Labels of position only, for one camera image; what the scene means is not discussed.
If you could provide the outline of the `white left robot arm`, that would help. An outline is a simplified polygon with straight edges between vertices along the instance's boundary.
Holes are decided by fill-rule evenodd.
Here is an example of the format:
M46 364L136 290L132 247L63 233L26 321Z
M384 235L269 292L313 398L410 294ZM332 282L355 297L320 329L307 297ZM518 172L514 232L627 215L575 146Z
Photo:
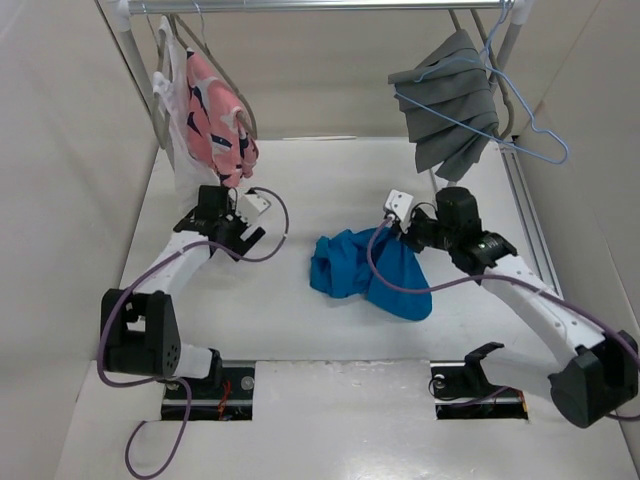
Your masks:
M200 187L195 207L173 227L151 267L131 286L103 295L98 375L105 384L118 384L107 376L116 372L134 376L136 384L188 379L205 397L220 390L221 355L182 341L175 299L215 252L245 258L265 234L255 222L269 206L256 188Z

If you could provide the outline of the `blue t shirt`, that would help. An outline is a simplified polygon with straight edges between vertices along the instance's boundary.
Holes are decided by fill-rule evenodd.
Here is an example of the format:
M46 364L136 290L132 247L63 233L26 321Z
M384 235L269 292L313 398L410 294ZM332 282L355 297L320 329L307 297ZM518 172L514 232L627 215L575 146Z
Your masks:
M310 260L310 286L331 298L361 295L376 307L409 321L422 321L432 312L429 293L416 295L389 288L429 286L416 255L386 228L344 230L316 241Z

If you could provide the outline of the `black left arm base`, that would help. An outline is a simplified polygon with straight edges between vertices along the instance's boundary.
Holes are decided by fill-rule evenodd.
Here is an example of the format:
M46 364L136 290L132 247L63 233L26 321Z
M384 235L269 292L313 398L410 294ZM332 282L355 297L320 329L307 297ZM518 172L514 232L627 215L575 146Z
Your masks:
M214 378L185 381L191 388L190 421L250 421L253 415L256 363L219 360ZM165 386L160 408L163 421L182 420L187 392L179 383Z

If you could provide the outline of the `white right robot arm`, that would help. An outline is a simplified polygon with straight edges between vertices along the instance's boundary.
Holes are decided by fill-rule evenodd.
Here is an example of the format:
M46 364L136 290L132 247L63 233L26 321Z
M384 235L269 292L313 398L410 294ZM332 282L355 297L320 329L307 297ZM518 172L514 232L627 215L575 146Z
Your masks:
M446 252L465 281L501 300L551 352L551 360L537 361L496 341L472 350L462 368L470 395L494 395L508 387L535 393L579 428L615 418L618 408L638 396L635 339L549 290L511 242L483 228L468 189L437 192L433 215L419 206L404 207L399 231L400 240L416 253Z

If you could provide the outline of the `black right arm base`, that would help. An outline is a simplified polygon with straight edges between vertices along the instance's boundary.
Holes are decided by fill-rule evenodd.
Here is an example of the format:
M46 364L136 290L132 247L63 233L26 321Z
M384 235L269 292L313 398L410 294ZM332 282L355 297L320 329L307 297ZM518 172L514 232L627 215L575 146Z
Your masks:
M437 420L529 420L523 393L491 384L481 367L490 353L503 348L502 343L489 342L463 360L430 363L428 390L435 401Z

